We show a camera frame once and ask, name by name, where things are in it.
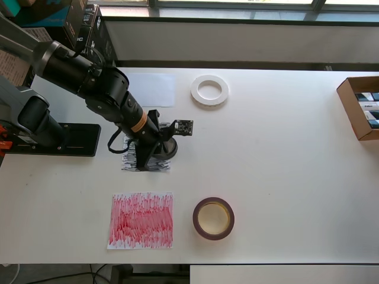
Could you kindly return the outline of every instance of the masking tape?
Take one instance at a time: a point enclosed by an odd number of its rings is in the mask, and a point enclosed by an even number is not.
[[[225,210],[225,212],[227,214],[227,224],[225,226],[225,229],[219,234],[210,234],[210,233],[206,232],[201,227],[200,222],[199,222],[199,213],[200,213],[201,209],[204,206],[210,205],[210,204],[215,204],[215,205],[220,206],[223,210]],[[200,201],[198,203],[198,205],[195,207],[194,213],[192,215],[192,220],[194,223],[194,227],[200,236],[207,238],[208,240],[217,241],[217,240],[221,240],[221,239],[225,238],[226,236],[228,236],[230,234],[230,232],[232,231],[233,226],[235,224],[235,215],[234,215],[232,208],[230,207],[230,205],[225,200],[218,198],[218,197],[209,197],[209,198],[205,198],[204,200]]]
[[[142,127],[146,124],[147,114],[143,111],[140,121],[133,127],[131,127],[132,132],[136,133],[142,129]]]
[[[201,96],[199,93],[199,86],[205,81],[212,81],[221,87],[221,94],[217,98],[209,99]],[[226,101],[229,95],[229,87],[227,83],[223,79],[213,75],[203,75],[195,79],[191,85],[191,95],[192,97],[202,105],[206,105],[208,107],[215,107],[217,105],[222,104]]]

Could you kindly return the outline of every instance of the window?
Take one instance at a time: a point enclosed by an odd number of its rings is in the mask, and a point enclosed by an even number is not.
[[[379,5],[379,0],[326,0],[325,4],[335,4],[335,5]]]
[[[194,0],[175,0],[175,1],[191,1]],[[312,0],[195,0],[195,2],[235,2],[235,3],[260,3],[260,4],[311,4]]]
[[[249,19],[258,19],[261,18],[266,20],[294,20],[299,21],[297,18],[301,17],[301,13],[308,13],[303,21],[314,21],[314,19],[319,18],[312,12],[316,12],[325,18],[324,21],[350,21],[354,22],[354,13],[361,13],[357,21],[363,21],[362,19],[367,19],[367,22],[379,22],[379,0],[90,0],[91,2],[96,2],[97,4],[103,4],[107,6],[112,5],[123,5],[123,6],[137,6],[137,7],[150,7],[150,8],[191,8],[191,9],[217,9],[219,14],[238,14],[238,9],[240,12],[246,13],[246,11],[256,10],[255,15],[244,15]],[[276,12],[276,14],[268,14],[271,10],[277,10],[282,12]],[[265,14],[264,17],[260,15],[261,11]],[[322,15],[323,11],[326,11],[329,15]],[[349,19],[343,19],[343,14],[338,14],[340,11],[349,12]],[[364,17],[365,12],[370,12],[366,18]],[[203,10],[199,13],[199,17],[207,12]]]

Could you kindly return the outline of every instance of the tape roll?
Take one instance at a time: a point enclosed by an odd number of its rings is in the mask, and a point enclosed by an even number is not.
[[[214,228],[206,227],[206,222],[203,222],[201,219],[201,216],[203,215],[202,210],[204,210],[207,205],[218,206],[226,214],[227,220],[220,232]],[[216,218],[214,218],[212,221],[220,221],[219,217],[220,216],[216,216]],[[200,236],[213,241],[221,240],[228,236],[232,231],[233,226],[235,225],[235,215],[232,208],[225,200],[218,197],[209,197],[200,201],[199,204],[195,207],[194,213],[192,215],[192,220],[197,233],[199,233]]]
[[[206,81],[210,81],[211,83],[215,83],[220,86],[221,94],[218,97],[206,98],[205,96],[202,96],[199,93],[199,86]],[[191,85],[191,95],[194,98],[194,100],[196,100],[200,104],[206,105],[209,107],[215,107],[226,101],[229,95],[229,87],[227,83],[225,83],[225,81],[221,79],[220,77],[213,76],[213,75],[203,75],[196,78],[195,81],[193,81]]]

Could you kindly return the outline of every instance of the brown tape roll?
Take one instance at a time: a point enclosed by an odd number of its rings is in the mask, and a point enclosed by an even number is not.
[[[224,226],[224,229],[220,233],[209,233],[206,228],[203,228],[201,226],[199,221],[200,211],[205,206],[211,204],[220,206],[223,210],[225,210],[225,213],[227,215],[227,222]],[[207,238],[208,240],[217,241],[225,238],[227,235],[230,234],[230,232],[233,229],[233,226],[235,225],[235,214],[233,213],[233,210],[230,207],[230,205],[225,200],[218,197],[209,197],[200,201],[199,204],[195,207],[194,213],[192,215],[192,220],[194,222],[194,227],[200,236]]]

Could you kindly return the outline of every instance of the white table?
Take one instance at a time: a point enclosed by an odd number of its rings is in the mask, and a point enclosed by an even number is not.
[[[176,74],[162,121],[194,120],[169,173],[121,172],[106,143],[116,127],[84,101],[36,78],[59,122],[102,127],[94,158],[7,155],[0,168],[0,263],[379,263],[379,141],[359,142],[336,88],[359,72],[127,69]],[[190,98],[199,75],[230,87],[224,107]],[[121,139],[115,143],[121,147]],[[108,251],[111,200],[174,193],[174,247]],[[236,223],[221,241],[192,212],[225,199]]]
[[[379,266],[191,265],[191,284],[377,284]]]

